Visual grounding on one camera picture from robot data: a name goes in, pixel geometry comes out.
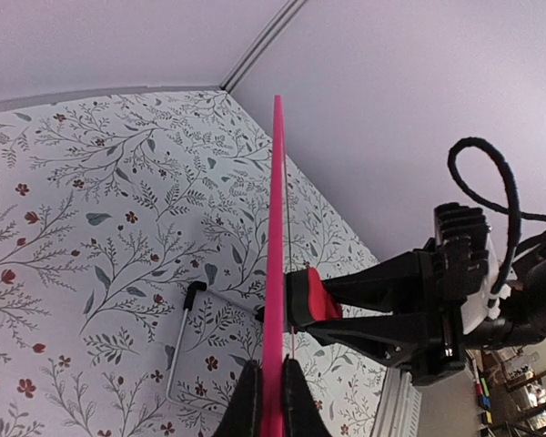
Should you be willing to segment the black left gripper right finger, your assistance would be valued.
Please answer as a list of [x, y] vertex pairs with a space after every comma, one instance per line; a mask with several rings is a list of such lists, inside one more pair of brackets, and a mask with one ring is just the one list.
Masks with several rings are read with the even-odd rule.
[[283, 360], [281, 400], [285, 436], [330, 436], [298, 361], [290, 357]]

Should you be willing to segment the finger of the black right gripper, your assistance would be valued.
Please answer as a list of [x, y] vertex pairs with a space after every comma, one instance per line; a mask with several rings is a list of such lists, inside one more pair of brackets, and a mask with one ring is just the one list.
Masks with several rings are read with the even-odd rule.
[[442, 369], [446, 365], [442, 328], [428, 312], [313, 321], [295, 327], [387, 367]]
[[432, 252], [413, 250], [362, 271], [322, 284], [332, 298], [344, 305], [410, 314], [427, 309], [433, 278]]

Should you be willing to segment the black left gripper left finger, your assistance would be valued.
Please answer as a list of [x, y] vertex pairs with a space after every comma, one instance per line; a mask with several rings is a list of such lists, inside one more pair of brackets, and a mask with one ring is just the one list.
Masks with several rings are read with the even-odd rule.
[[214, 437], [259, 437], [263, 414], [263, 371], [247, 361]]

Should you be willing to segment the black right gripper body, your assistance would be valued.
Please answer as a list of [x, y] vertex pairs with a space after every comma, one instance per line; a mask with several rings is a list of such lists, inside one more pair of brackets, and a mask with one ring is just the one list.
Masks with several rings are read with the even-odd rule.
[[416, 386], [430, 386], [465, 367], [461, 306], [476, 293], [489, 272], [486, 240], [490, 235], [481, 208], [447, 203], [434, 209], [435, 236], [421, 250], [434, 254], [427, 309], [442, 328], [446, 365], [442, 369], [410, 369]]

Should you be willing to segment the pink framed whiteboard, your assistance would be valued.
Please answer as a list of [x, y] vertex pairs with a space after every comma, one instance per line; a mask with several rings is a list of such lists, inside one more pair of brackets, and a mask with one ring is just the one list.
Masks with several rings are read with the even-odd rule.
[[281, 96], [274, 98], [268, 219], [268, 258], [263, 342], [263, 416], [261, 434], [283, 434], [281, 403], [284, 331], [283, 176], [284, 118]]

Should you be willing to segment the red black whiteboard eraser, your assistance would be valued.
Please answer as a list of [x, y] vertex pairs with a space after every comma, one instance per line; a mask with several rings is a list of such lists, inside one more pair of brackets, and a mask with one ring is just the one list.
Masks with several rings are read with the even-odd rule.
[[322, 321], [339, 320], [341, 305], [327, 292], [316, 269], [307, 268], [285, 275], [288, 322], [296, 330]]

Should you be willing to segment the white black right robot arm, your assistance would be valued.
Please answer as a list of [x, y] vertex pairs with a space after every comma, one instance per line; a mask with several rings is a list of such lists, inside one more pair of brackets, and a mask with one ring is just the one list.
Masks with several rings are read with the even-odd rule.
[[323, 346], [338, 343], [428, 386], [464, 368], [469, 350], [499, 350], [546, 340], [546, 235], [499, 276], [480, 208], [436, 207], [436, 234], [423, 249], [360, 272], [322, 279], [316, 269], [285, 277], [289, 323]]

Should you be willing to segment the floral patterned table mat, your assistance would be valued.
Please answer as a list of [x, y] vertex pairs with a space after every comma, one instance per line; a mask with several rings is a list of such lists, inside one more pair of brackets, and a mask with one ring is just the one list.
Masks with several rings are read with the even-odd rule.
[[0, 112], [0, 436], [209, 436], [262, 357], [271, 140], [222, 91]]

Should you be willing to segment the aluminium front rail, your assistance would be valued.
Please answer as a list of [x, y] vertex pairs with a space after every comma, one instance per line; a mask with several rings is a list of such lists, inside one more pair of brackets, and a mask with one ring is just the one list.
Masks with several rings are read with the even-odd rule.
[[421, 393], [411, 375], [387, 369], [371, 437], [416, 437], [420, 423]]

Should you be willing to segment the right aluminium corner post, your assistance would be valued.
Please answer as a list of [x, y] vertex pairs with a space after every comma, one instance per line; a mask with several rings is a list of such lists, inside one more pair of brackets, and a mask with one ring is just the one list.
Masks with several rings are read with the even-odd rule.
[[259, 32], [236, 64], [233, 65], [220, 82], [219, 88], [232, 94], [307, 3], [308, 0], [287, 1]]

